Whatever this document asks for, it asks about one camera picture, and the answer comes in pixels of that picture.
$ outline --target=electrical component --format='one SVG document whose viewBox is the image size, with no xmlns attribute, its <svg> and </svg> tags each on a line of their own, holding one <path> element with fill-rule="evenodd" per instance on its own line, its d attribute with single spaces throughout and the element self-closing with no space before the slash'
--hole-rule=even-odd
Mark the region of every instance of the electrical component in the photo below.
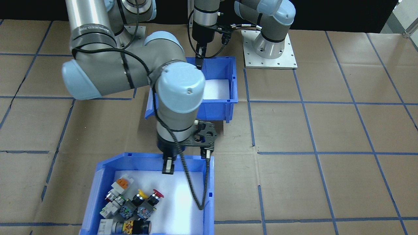
<svg viewBox="0 0 418 235">
<path fill-rule="evenodd" d="M 117 179 L 117 181 L 111 185 L 112 189 L 107 192 L 105 200 L 108 202 L 115 200 L 118 196 L 125 192 L 133 181 L 134 180 L 126 174 Z"/>
<path fill-rule="evenodd" d="M 137 215 L 143 220 L 149 219 L 151 214 L 157 210 L 154 206 L 160 201 L 159 199 L 163 197 L 164 195 L 154 189 L 152 196 L 138 207 Z"/>
<path fill-rule="evenodd" d="M 101 219 L 97 235 L 111 234 L 150 234 L 151 221 L 127 220 L 124 223 L 112 219 Z"/>
<path fill-rule="evenodd" d="M 101 219 L 97 235 L 110 235 L 117 233 L 117 227 L 121 229 L 121 224 L 112 219 Z"/>
<path fill-rule="evenodd" d="M 107 205 L 101 210 L 100 214 L 105 219 L 111 219 L 113 216 L 116 215 L 116 213 L 119 211 L 120 208 L 121 208 L 121 205 L 118 204 L 116 200 L 112 202 L 108 202 Z"/>
<path fill-rule="evenodd" d="M 123 234 L 150 234 L 151 222 L 139 220 L 127 220 L 123 223 Z"/>
<path fill-rule="evenodd" d="M 135 206 L 132 201 L 126 201 L 125 204 L 119 209 L 119 214 L 123 219 L 127 220 L 134 215 L 136 209 L 137 206 Z"/>
</svg>

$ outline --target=blue tape grid line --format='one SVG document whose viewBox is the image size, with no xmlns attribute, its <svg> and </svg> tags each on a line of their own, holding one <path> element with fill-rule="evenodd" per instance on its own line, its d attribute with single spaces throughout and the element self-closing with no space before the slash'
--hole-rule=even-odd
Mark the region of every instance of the blue tape grid line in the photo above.
<svg viewBox="0 0 418 235">
<path fill-rule="evenodd" d="M 260 209 L 261 209 L 261 223 L 263 225 L 263 234 L 267 235 L 267 228 L 265 225 L 265 216 L 264 216 L 264 205 L 263 205 L 263 195 L 261 194 L 261 186 L 258 186 L 258 198 L 260 200 Z"/>
<path fill-rule="evenodd" d="M 81 224 L 67 224 L 67 223 L 49 223 L 49 222 L 39 222 L 39 223 L 0 223 L 0 227 L 22 227 L 22 226 L 81 226 Z"/>
<path fill-rule="evenodd" d="M 31 53 L 0 53 L 2 56 L 63 56 L 63 57 L 72 57 L 72 55 L 64 54 L 31 54 Z"/>
<path fill-rule="evenodd" d="M 369 141 L 370 147 L 372 148 L 372 152 L 374 153 L 375 160 L 376 160 L 376 164 L 377 164 L 377 166 L 378 166 L 378 168 L 379 168 L 380 174 L 382 175 L 383 181 L 385 182 L 385 186 L 386 186 L 387 192 L 388 192 L 388 193 L 389 193 L 389 195 L 390 195 L 390 198 L 391 198 L 391 200 L 392 200 L 393 206 L 394 206 L 394 208 L 395 208 L 395 210 L 396 210 L 396 214 L 398 215 L 398 219 L 399 219 L 399 221 L 400 221 L 400 224 L 402 225 L 402 228 L 403 228 L 403 231 L 404 231 L 405 235 L 408 235 L 408 232 L 406 231 L 406 227 L 405 227 L 405 225 L 404 225 L 404 223 L 403 223 L 402 217 L 400 216 L 399 209 L 398 209 L 398 207 L 397 207 L 397 205 L 396 205 L 395 200 L 393 199 L 392 192 L 390 191 L 389 184 L 388 184 L 388 183 L 387 183 L 387 181 L 386 181 L 386 177 L 385 177 L 385 174 L 383 173 L 383 170 L 382 170 L 382 167 L 381 167 L 381 165 L 380 165 L 380 162 L 379 162 L 379 159 L 378 159 L 378 157 L 377 157 L 377 154 L 375 153 L 375 148 L 373 147 L 372 140 L 370 139 L 369 133 L 368 133 L 368 131 L 367 131 L 367 129 L 366 129 L 366 126 L 365 126 L 364 121 L 363 121 L 363 118 L 362 118 L 362 116 L 361 116 L 361 114 L 360 114 L 359 108 L 358 108 L 357 104 L 355 103 L 355 99 L 354 99 L 353 93 L 351 92 L 350 86 L 348 85 L 347 79 L 346 79 L 346 77 L 345 77 L 345 74 L 344 74 L 344 71 L 343 71 L 343 69 L 342 69 L 342 67 L 341 67 L 341 64 L 340 64 L 340 62 L 339 62 L 339 60 L 338 60 L 337 54 L 336 54 L 336 52 L 335 52 L 335 50 L 334 50 L 334 47 L 332 46 L 331 39 L 329 38 L 329 35 L 328 35 L 328 33 L 327 33 L 326 31 L 325 31 L 325 35 L 326 35 L 326 38 L 328 39 L 329 45 L 331 46 L 332 53 L 334 53 L 335 60 L 337 61 L 338 67 L 340 68 L 341 74 L 342 74 L 342 76 L 343 76 L 343 78 L 344 78 L 344 82 L 345 82 L 345 84 L 347 85 L 347 89 L 348 89 L 348 91 L 349 91 L 349 93 L 350 93 L 351 99 L 353 100 L 354 107 L 356 108 L 357 114 L 358 114 L 358 116 L 359 116 L 359 118 L 360 118 L 360 122 L 362 123 L 363 129 L 364 129 L 364 132 L 366 133 L 367 140 Z"/>
<path fill-rule="evenodd" d="M 257 152 L 261 155 L 307 155 L 315 154 L 315 152 Z M 316 152 L 318 155 L 341 155 L 341 154 L 364 154 L 364 155 L 413 155 L 418 153 L 399 153 L 399 152 Z"/>
<path fill-rule="evenodd" d="M 410 119 L 412 120 L 412 122 L 414 123 L 415 129 L 417 129 L 417 130 L 418 130 L 418 127 L 417 127 L 416 122 L 415 122 L 415 121 L 414 121 L 414 119 L 412 118 L 411 113 L 409 112 L 409 110 L 408 110 L 408 108 L 406 107 L 406 105 L 405 105 L 405 103 L 404 103 L 404 101 L 403 101 L 402 97 L 400 96 L 400 93 L 399 93 L 398 89 L 396 88 L 395 83 L 393 82 L 392 77 L 391 77 L 391 76 L 390 76 L 390 74 L 389 74 L 389 71 L 387 70 L 387 68 L 386 68 L 385 64 L 383 63 L 382 58 L 380 57 L 379 53 L 377 52 L 377 50 L 376 50 L 376 48 L 375 48 L 375 45 L 373 44 L 373 42 L 372 42 L 372 40 L 370 39 L 369 35 L 368 35 L 368 34 L 366 34 L 366 36 L 367 36 L 367 39 L 369 39 L 369 42 L 370 42 L 370 44 L 372 45 L 373 50 L 375 51 L 375 53 L 376 53 L 377 57 L 379 58 L 380 63 L 382 64 L 383 68 L 385 69 L 385 72 L 386 72 L 386 74 L 387 74 L 387 76 L 388 76 L 388 78 L 389 78 L 389 80 L 390 80 L 390 83 L 392 83 L 392 86 L 393 86 L 393 88 L 395 89 L 396 94 L 398 95 L 398 97 L 399 97 L 399 99 L 400 99 L 401 103 L 403 104 L 403 107 L 405 108 L 406 112 L 408 113 L 409 118 L 410 118 Z"/>
<path fill-rule="evenodd" d="M 49 151 L 0 150 L 0 153 L 31 153 L 31 154 L 48 154 L 48 153 L 49 153 Z"/>
<path fill-rule="evenodd" d="M 64 137 L 65 130 L 67 129 L 68 121 L 70 120 L 71 113 L 73 112 L 73 108 L 74 108 L 75 101 L 76 100 L 73 99 L 73 102 L 71 104 L 70 110 L 68 111 L 67 119 L 65 120 L 65 123 L 64 123 L 64 127 L 62 128 L 61 136 L 59 138 L 58 145 L 57 145 L 56 150 L 55 150 L 54 158 L 52 159 L 51 166 L 50 166 L 49 172 L 48 172 L 48 176 L 46 177 L 46 185 L 45 185 L 45 187 L 43 189 L 43 192 L 41 194 L 41 200 L 42 201 L 43 201 L 43 197 L 45 196 L 46 188 L 47 188 L 47 185 L 49 183 L 49 180 L 51 179 L 51 174 L 52 174 L 52 170 L 54 168 L 55 160 L 56 160 L 56 157 L 58 155 L 59 147 L 61 146 L 61 142 L 62 142 L 62 139 Z"/>
<path fill-rule="evenodd" d="M 418 105 L 418 103 L 297 101 L 297 100 L 250 100 L 250 103 L 336 104 L 336 105 Z"/>
<path fill-rule="evenodd" d="M 359 218 L 336 218 L 336 222 L 355 222 L 355 221 L 391 221 L 399 220 L 398 217 L 359 217 Z M 402 217 L 402 220 L 418 220 L 418 217 Z M 332 222 L 332 219 L 301 219 L 301 220 L 265 220 L 266 224 L 282 224 L 282 223 L 322 223 Z M 261 224 L 260 220 L 225 220 L 215 221 L 216 225 L 224 224 Z"/>
<path fill-rule="evenodd" d="M 298 76 L 296 75 L 295 70 L 293 70 L 293 76 L 295 77 L 295 82 L 296 82 L 296 86 L 298 88 L 299 97 L 301 98 L 303 113 L 305 114 L 306 124 L 308 126 L 309 135 L 311 137 L 312 147 L 313 147 L 313 151 L 314 151 L 314 154 L 315 154 L 316 163 L 318 164 L 319 174 L 321 175 L 322 185 L 324 186 L 325 196 L 326 196 L 326 200 L 328 202 L 328 207 L 329 207 L 329 212 L 331 214 L 332 223 L 334 225 L 335 235 L 339 235 L 338 228 L 337 228 L 337 223 L 336 223 L 336 220 L 335 220 L 334 211 L 332 209 L 331 200 L 330 200 L 329 194 L 328 194 L 328 189 L 326 188 L 325 177 L 324 177 L 324 174 L 322 172 L 321 162 L 319 161 L 318 152 L 316 150 L 314 136 L 312 134 L 311 125 L 309 124 L 308 113 L 306 112 L 306 107 L 305 107 L 305 104 L 303 102 L 303 96 L 302 96 L 301 88 L 300 88 L 299 82 L 298 82 Z"/>
<path fill-rule="evenodd" d="M 245 70 L 245 68 L 243 68 L 243 70 L 244 70 L 244 80 L 245 80 L 245 91 L 247 93 L 248 116 L 250 118 L 251 141 L 252 141 L 252 146 L 254 147 L 255 146 L 255 138 L 254 138 L 254 128 L 253 128 L 253 125 L 252 125 L 250 92 L 248 90 L 247 71 Z"/>
<path fill-rule="evenodd" d="M 41 50 L 41 47 L 42 47 L 43 43 L 45 42 L 46 36 L 48 35 L 49 30 L 51 29 L 51 26 L 52 26 L 52 21 L 49 23 L 49 26 L 48 26 L 48 28 L 46 29 L 45 35 L 44 35 L 44 36 L 43 36 L 43 38 L 42 38 L 42 41 L 41 41 L 41 44 L 40 44 L 40 45 L 39 45 L 39 47 L 38 47 L 38 50 L 36 50 L 36 53 L 33 55 L 32 62 L 31 62 L 31 64 L 29 65 L 29 68 L 28 68 L 28 70 L 26 71 L 26 74 L 25 74 L 25 76 L 24 76 L 24 78 L 23 78 L 22 82 L 20 83 L 20 85 L 19 85 L 18 89 L 16 90 L 16 93 L 15 93 L 15 95 L 13 96 L 12 100 L 10 101 L 9 108 L 7 109 L 7 111 L 6 111 L 5 115 L 3 116 L 3 119 L 2 119 L 2 121 L 1 121 L 1 123 L 0 123 L 0 129 L 1 129 L 1 127 L 3 126 L 4 122 L 6 121 L 6 118 L 7 118 L 7 116 L 9 115 L 10 110 L 12 109 L 12 104 L 13 104 L 13 101 L 14 101 L 14 99 L 15 99 L 16 95 L 18 94 L 18 92 L 19 92 L 20 88 L 22 87 L 23 82 L 24 82 L 24 81 L 26 80 L 26 78 L 28 77 L 29 71 L 31 70 L 31 68 L 32 68 L 32 66 L 33 66 L 33 63 L 35 63 L 35 59 L 36 59 L 37 55 L 39 54 L 39 51 Z"/>
<path fill-rule="evenodd" d="M 0 98 L 15 98 L 15 99 L 46 99 L 46 100 L 72 100 L 74 97 L 59 97 L 59 96 L 0 96 Z M 101 97 L 92 100 L 132 100 L 132 98 L 113 98 Z"/>
</svg>

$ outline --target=silver cylinder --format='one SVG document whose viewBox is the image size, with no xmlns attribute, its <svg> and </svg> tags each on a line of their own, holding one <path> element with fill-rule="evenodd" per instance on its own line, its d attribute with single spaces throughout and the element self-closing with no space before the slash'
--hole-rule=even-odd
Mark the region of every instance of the silver cylinder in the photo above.
<svg viewBox="0 0 418 235">
<path fill-rule="evenodd" d="M 145 1 L 141 1 L 142 3 L 138 2 L 138 11 L 140 14 L 146 12 L 148 9 L 150 9 L 151 5 L 152 5 L 152 1 L 151 0 L 145 0 Z M 128 0 L 122 0 L 122 4 L 123 6 L 130 11 L 133 14 L 137 13 L 137 5 L 136 4 L 132 4 L 130 1 Z"/>
<path fill-rule="evenodd" d="M 283 40 L 278 43 L 270 42 L 266 40 L 261 33 L 259 33 L 257 38 L 253 41 L 252 47 L 257 55 L 266 59 L 276 59 L 283 54 L 285 41 Z"/>
<path fill-rule="evenodd" d="M 194 9 L 193 20 L 202 26 L 212 26 L 216 24 L 218 19 L 218 12 L 204 13 L 197 9 Z"/>
<path fill-rule="evenodd" d="M 71 31 L 85 24 L 99 24 L 110 28 L 103 0 L 66 0 L 65 2 Z"/>
</svg>

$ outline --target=black cable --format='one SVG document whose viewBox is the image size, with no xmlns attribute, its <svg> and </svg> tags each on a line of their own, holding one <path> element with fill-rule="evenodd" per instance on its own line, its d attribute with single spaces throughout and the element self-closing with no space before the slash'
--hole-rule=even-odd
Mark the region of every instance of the black cable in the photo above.
<svg viewBox="0 0 418 235">
<path fill-rule="evenodd" d="M 187 22 L 190 22 L 191 15 L 193 15 L 193 12 L 194 12 L 194 10 L 190 12 L 189 19 L 187 20 Z M 198 57 L 200 57 L 200 58 L 202 58 L 202 59 L 210 59 L 210 58 L 214 58 L 215 56 L 219 55 L 219 53 L 221 53 L 221 51 L 222 51 L 222 50 L 225 48 L 225 46 L 226 46 L 226 44 L 223 44 L 223 45 L 222 45 L 222 47 L 219 49 L 219 51 L 218 51 L 216 54 L 214 54 L 213 56 L 203 56 L 203 55 L 199 54 L 199 52 L 197 52 L 197 51 L 196 51 L 196 49 L 195 49 L 195 48 L 194 48 L 194 46 L 193 46 L 193 43 L 191 42 L 191 38 L 190 38 L 190 28 L 189 28 L 189 26 L 187 26 L 187 37 L 189 38 L 189 43 L 190 43 L 191 49 L 192 49 L 192 50 L 196 53 L 196 55 L 197 55 Z"/>
<path fill-rule="evenodd" d="M 144 66 L 144 69 L 147 72 L 147 75 L 151 74 L 150 69 L 148 68 L 147 64 L 145 64 L 145 62 L 141 58 L 139 58 L 137 55 L 135 55 L 132 52 L 122 50 L 120 48 L 104 48 L 104 49 L 97 49 L 97 50 L 91 50 L 91 51 L 84 50 L 84 49 L 79 49 L 79 48 L 74 48 L 73 50 L 76 50 L 76 51 L 79 51 L 79 52 L 82 52 L 82 53 L 86 53 L 86 54 L 95 54 L 95 53 L 110 52 L 110 51 L 120 52 L 120 53 L 129 55 L 129 56 L 133 57 L 134 59 L 136 59 L 137 61 L 139 61 L 142 64 L 142 66 Z"/>
<path fill-rule="evenodd" d="M 153 91 L 153 108 L 154 108 L 155 118 L 168 131 L 168 133 L 170 133 L 171 137 L 173 138 L 174 143 L 177 147 L 177 151 L 180 154 L 181 163 L 183 164 L 184 173 L 186 175 L 187 182 L 189 184 L 189 188 L 190 188 L 190 192 L 191 192 L 191 195 L 193 197 L 193 200 L 196 202 L 196 205 L 197 205 L 198 209 L 203 210 L 204 206 L 205 206 L 205 201 L 206 201 L 207 185 L 208 185 L 208 178 L 209 178 L 209 168 L 210 168 L 210 159 L 208 159 L 208 158 L 206 159 L 206 174 L 205 174 L 205 179 L 204 179 L 204 184 L 203 184 L 203 198 L 202 198 L 202 203 L 199 203 L 199 200 L 197 199 L 196 193 L 195 193 L 193 185 L 191 183 L 191 179 L 190 179 L 190 175 L 189 175 L 189 169 L 187 167 L 186 160 L 184 159 L 184 154 L 183 154 L 183 151 L 181 150 L 181 146 L 177 141 L 177 137 L 174 135 L 173 131 L 167 126 L 167 124 L 165 124 L 160 119 L 160 117 L 157 114 L 157 105 L 156 105 L 156 102 L 155 102 L 155 93 L 156 93 L 155 92 L 155 83 L 154 83 L 154 86 L 152 87 L 152 91 Z"/>
<path fill-rule="evenodd" d="M 138 7 L 138 0 L 135 0 L 135 4 L 136 4 L 136 25 L 135 25 L 135 32 L 132 35 L 131 41 L 126 46 L 122 47 L 122 50 L 125 50 L 127 47 L 129 47 L 132 44 L 133 40 L 136 37 L 136 33 L 138 31 L 138 26 L 139 26 L 139 7 Z"/>
</svg>

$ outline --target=cable connector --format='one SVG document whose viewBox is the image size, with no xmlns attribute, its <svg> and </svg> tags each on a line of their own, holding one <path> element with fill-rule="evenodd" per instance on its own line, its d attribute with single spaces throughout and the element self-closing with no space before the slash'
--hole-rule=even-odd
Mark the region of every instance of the cable connector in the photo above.
<svg viewBox="0 0 418 235">
<path fill-rule="evenodd" d="M 222 45 L 227 45 L 230 40 L 231 40 L 231 34 L 230 33 L 223 33 L 222 34 Z"/>
</svg>

